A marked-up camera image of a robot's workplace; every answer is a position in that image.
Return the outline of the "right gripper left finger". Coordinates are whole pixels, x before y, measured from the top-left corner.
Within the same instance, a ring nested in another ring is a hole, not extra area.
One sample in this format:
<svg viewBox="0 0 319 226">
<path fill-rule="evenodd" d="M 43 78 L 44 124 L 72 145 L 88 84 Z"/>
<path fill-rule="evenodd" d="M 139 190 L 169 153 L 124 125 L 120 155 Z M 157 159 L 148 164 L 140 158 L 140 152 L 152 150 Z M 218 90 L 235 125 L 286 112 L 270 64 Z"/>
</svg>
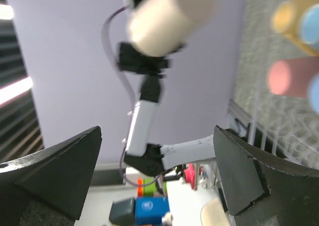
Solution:
<svg viewBox="0 0 319 226">
<path fill-rule="evenodd" d="M 102 142 L 99 126 L 1 163 L 2 226 L 72 226 L 80 219 Z"/>
</svg>

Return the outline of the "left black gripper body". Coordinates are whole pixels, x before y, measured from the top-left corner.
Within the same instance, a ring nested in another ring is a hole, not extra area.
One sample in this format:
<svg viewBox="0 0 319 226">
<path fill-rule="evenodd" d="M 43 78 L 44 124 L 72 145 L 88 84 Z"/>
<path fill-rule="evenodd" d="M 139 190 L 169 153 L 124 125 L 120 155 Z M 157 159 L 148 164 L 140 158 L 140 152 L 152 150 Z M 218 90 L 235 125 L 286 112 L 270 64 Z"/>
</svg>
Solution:
<svg viewBox="0 0 319 226">
<path fill-rule="evenodd" d="M 170 59 L 151 57 L 138 52 L 130 43 L 120 42 L 118 48 L 118 68 L 120 71 L 132 72 L 139 75 L 159 76 L 162 71 L 170 68 Z"/>
</svg>

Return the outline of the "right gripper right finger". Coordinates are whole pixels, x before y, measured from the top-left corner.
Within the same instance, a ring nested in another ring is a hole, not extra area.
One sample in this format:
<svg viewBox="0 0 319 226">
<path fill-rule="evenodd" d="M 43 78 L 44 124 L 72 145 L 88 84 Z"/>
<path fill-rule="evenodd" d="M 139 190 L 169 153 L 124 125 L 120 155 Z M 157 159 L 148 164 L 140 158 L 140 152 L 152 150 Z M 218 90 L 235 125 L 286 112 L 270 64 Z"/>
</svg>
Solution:
<svg viewBox="0 0 319 226">
<path fill-rule="evenodd" d="M 281 159 L 216 126 L 213 144 L 238 226 L 317 226 L 319 171 Z"/>
</svg>

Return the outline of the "beige plastic tumbler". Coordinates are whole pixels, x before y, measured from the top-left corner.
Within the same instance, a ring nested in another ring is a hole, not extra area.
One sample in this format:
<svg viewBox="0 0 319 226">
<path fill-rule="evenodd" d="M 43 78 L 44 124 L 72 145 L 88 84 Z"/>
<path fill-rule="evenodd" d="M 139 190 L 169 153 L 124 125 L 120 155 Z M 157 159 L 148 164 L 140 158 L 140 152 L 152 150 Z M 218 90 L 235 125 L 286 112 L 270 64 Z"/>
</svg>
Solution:
<svg viewBox="0 0 319 226">
<path fill-rule="evenodd" d="M 162 57 L 175 51 L 209 22 L 217 0 L 142 0 L 127 25 L 128 39 L 140 53 Z"/>
</svg>

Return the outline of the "blue plastic tumbler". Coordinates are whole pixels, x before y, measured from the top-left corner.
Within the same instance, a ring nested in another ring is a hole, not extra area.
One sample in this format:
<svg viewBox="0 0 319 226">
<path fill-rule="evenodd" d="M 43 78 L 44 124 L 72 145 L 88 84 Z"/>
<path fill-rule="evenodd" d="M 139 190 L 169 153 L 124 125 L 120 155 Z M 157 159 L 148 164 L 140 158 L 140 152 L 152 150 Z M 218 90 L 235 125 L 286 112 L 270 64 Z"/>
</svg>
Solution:
<svg viewBox="0 0 319 226">
<path fill-rule="evenodd" d="M 308 87 L 308 100 L 311 108 L 319 113 L 319 75 L 316 74 Z"/>
</svg>

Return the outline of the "salmon pink plastic tumbler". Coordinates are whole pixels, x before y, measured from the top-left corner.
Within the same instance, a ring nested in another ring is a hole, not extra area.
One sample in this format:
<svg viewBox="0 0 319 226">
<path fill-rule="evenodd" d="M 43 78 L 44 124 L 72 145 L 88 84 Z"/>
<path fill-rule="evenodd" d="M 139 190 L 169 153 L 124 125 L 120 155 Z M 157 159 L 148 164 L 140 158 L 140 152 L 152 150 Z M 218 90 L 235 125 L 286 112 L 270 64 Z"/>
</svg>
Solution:
<svg viewBox="0 0 319 226">
<path fill-rule="evenodd" d="M 268 71 L 267 86 L 272 94 L 305 99 L 318 73 L 318 56 L 279 60 Z"/>
</svg>

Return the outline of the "yellow ceramic mug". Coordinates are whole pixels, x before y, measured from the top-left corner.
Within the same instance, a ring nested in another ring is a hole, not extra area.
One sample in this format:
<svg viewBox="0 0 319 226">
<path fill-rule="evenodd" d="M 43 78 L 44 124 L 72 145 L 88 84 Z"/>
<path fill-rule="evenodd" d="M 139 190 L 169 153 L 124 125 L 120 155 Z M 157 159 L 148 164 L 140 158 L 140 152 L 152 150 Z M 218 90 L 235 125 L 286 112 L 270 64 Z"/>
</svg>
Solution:
<svg viewBox="0 0 319 226">
<path fill-rule="evenodd" d="M 277 7 L 271 17 L 271 28 L 275 33 L 283 35 L 311 56 L 318 56 L 319 51 L 302 41 L 300 26 L 306 12 L 318 3 L 319 0 L 287 0 Z"/>
</svg>

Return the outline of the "light blue ceramic mug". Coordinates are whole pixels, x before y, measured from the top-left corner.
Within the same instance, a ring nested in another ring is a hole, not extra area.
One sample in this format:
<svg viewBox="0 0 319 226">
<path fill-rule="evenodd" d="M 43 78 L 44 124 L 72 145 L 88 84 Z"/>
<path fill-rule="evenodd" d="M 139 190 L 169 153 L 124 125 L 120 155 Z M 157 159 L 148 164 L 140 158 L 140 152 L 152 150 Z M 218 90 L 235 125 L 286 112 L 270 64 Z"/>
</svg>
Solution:
<svg viewBox="0 0 319 226">
<path fill-rule="evenodd" d="M 304 13 L 300 25 L 300 38 L 304 43 L 319 49 L 319 5 L 316 4 Z"/>
</svg>

